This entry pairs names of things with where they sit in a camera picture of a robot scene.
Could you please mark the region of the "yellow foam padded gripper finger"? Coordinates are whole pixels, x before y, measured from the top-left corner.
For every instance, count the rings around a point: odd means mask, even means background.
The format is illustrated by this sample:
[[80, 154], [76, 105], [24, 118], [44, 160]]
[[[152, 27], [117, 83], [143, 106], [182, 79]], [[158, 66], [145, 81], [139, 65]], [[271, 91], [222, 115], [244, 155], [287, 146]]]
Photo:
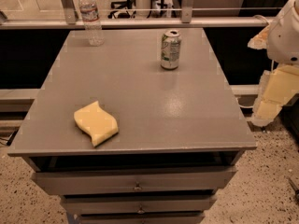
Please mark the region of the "yellow foam padded gripper finger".
[[273, 71], [264, 71], [259, 93], [253, 105], [251, 122], [258, 127], [273, 122], [282, 107], [299, 92], [299, 66], [280, 63]]

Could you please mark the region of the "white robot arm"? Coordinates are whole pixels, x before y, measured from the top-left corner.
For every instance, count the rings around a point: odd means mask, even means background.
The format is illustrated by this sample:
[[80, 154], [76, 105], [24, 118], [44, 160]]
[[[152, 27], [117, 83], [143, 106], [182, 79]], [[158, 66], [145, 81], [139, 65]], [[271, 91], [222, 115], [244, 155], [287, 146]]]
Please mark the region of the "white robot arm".
[[266, 49], [268, 58], [278, 64], [263, 72], [252, 108], [252, 124], [263, 127], [299, 92], [299, 0], [289, 0], [248, 47]]

